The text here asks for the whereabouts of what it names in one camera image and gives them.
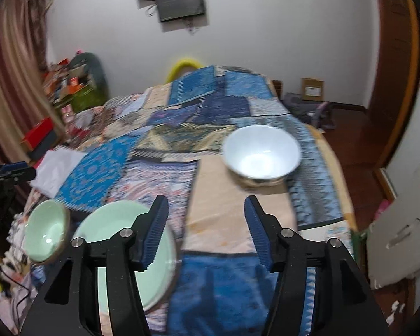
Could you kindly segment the mint green plate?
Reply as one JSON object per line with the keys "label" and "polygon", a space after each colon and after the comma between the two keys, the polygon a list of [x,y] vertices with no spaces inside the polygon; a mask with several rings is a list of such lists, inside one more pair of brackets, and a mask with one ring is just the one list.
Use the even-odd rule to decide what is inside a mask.
{"label": "mint green plate", "polygon": [[161,302],[174,279],[177,247],[167,223],[169,212],[164,196],[156,197],[150,208],[130,200],[111,202],[89,215],[74,233],[89,244],[108,241],[115,234],[132,234],[130,268],[146,312]]}

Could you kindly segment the mint green bowl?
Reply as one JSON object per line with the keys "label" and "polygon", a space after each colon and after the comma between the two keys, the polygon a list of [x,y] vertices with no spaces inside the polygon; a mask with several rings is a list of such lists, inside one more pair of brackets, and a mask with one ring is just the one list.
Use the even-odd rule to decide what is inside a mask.
{"label": "mint green bowl", "polygon": [[70,214],[53,199],[39,203],[25,224],[24,251],[34,263],[51,262],[64,249]]}

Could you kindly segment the red box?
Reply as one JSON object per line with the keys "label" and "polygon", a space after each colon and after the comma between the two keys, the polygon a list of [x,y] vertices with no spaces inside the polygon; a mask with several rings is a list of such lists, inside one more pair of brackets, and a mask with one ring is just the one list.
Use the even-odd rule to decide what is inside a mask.
{"label": "red box", "polygon": [[20,142],[21,148],[25,153],[32,152],[53,130],[52,119],[50,117],[44,118],[24,135]]}

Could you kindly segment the white folded cloth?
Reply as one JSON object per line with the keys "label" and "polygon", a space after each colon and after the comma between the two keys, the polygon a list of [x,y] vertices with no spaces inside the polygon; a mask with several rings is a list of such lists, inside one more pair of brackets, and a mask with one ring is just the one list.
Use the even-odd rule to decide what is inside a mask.
{"label": "white folded cloth", "polygon": [[86,153],[59,146],[48,150],[36,168],[36,177],[30,186],[39,193],[53,199],[73,169],[86,156]]}

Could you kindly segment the striped curtain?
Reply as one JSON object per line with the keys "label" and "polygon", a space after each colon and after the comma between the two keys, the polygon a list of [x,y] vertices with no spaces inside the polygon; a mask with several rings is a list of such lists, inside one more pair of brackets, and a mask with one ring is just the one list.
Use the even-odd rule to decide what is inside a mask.
{"label": "striped curtain", "polygon": [[23,137],[42,119],[64,125],[43,89],[49,0],[0,0],[0,163],[27,161]]}

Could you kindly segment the white bowl with brown spots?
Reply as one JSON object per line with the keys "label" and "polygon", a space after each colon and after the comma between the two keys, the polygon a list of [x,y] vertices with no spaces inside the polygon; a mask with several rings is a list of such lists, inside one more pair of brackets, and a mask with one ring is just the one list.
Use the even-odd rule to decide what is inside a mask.
{"label": "white bowl with brown spots", "polygon": [[229,134],[221,155],[225,165],[241,178],[272,183],[285,179],[299,167],[303,150],[287,131],[256,124]]}

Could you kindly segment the patchwork blue tablecloth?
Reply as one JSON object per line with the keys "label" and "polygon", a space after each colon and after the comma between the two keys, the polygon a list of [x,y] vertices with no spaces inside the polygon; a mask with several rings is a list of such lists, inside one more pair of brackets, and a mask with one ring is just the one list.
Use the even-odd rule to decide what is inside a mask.
{"label": "patchwork blue tablecloth", "polygon": [[[224,139],[236,129],[268,125],[300,144],[299,167],[285,179],[255,184],[224,163]],[[64,249],[95,210],[130,200],[150,208],[164,195],[177,247],[174,279],[161,302],[146,312],[154,335],[260,335],[277,281],[259,263],[243,214],[254,195],[285,228],[314,232],[346,244],[356,228],[343,172],[317,129],[279,101],[271,81],[238,67],[208,66],[142,94],[114,98],[99,108],[86,156],[53,200],[69,210]],[[32,305],[51,262],[34,263],[24,251],[25,224],[50,198],[32,188],[9,231],[6,258],[22,282],[11,306],[14,328],[29,324]]]}

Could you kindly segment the green chair with clutter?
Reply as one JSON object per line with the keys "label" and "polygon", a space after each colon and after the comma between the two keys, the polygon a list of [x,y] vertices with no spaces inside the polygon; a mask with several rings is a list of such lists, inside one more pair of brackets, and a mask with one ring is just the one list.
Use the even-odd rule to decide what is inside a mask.
{"label": "green chair with clutter", "polygon": [[108,83],[98,56],[77,51],[71,59],[52,64],[43,83],[45,95],[61,115],[66,107],[74,113],[103,106],[108,100]]}

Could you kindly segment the white sticker-covered board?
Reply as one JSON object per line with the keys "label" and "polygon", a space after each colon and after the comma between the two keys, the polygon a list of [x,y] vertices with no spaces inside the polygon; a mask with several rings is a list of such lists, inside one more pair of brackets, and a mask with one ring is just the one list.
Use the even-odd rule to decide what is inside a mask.
{"label": "white sticker-covered board", "polygon": [[370,225],[367,261],[374,290],[420,271],[420,166],[402,193]]}

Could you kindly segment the cardboard box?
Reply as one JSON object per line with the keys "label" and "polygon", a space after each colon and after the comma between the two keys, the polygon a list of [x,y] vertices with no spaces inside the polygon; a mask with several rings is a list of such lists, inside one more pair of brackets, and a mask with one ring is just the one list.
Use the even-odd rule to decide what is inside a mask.
{"label": "cardboard box", "polygon": [[324,81],[314,78],[304,77],[302,79],[301,96],[306,101],[324,100]]}

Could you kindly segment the wooden door frame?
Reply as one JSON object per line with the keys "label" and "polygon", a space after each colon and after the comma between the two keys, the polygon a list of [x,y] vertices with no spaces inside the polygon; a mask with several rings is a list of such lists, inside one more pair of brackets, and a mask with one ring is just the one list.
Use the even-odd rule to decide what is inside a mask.
{"label": "wooden door frame", "polygon": [[404,136],[420,80],[420,13],[413,0],[378,0],[379,59],[369,106],[383,149],[374,169],[385,168]]}

